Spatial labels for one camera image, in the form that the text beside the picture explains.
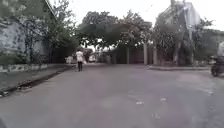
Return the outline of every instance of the tree canopy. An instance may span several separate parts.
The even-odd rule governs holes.
[[[132,11],[122,19],[109,12],[88,12],[77,28],[77,38],[81,44],[101,48],[135,46],[149,40],[151,27],[151,22],[144,21],[138,13]]]

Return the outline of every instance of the tree trunk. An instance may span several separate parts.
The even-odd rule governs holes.
[[[143,44],[143,49],[144,49],[144,64],[148,64],[148,45],[147,43]]]
[[[157,65],[157,48],[156,45],[153,46],[153,65]]]
[[[173,55],[173,62],[175,65],[178,65],[179,64],[179,50],[180,50],[180,47],[181,47],[181,44],[182,42],[178,42],[176,48],[175,48],[175,51],[174,51],[174,55]]]
[[[127,64],[130,64],[130,48],[127,47]]]

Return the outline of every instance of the parked vehicle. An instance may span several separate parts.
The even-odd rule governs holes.
[[[211,74],[214,77],[218,77],[221,73],[224,73],[224,57],[212,57],[214,63],[212,64]]]

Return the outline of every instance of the bush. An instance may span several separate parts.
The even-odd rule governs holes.
[[[26,59],[21,54],[0,53],[0,65],[25,64]]]

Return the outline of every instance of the curb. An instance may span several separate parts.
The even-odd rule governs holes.
[[[64,67],[62,69],[59,69],[53,73],[50,73],[50,74],[47,74],[47,75],[44,75],[40,78],[36,78],[36,79],[32,79],[32,80],[26,80],[25,82],[22,82],[22,83],[18,83],[17,86],[14,86],[14,87],[8,87],[8,88],[5,88],[5,89],[2,89],[0,90],[0,98],[1,97],[6,97],[6,96],[9,96],[11,93],[17,91],[17,90],[22,90],[22,89],[27,89],[27,88],[32,88],[32,87],[35,87],[37,86],[38,84],[44,82],[45,80],[48,80],[62,72],[65,72],[67,70],[69,70],[70,66],[67,66],[67,67]]]
[[[149,70],[157,70],[157,71],[203,71],[203,70],[210,70],[210,67],[156,67],[156,66],[150,66]]]

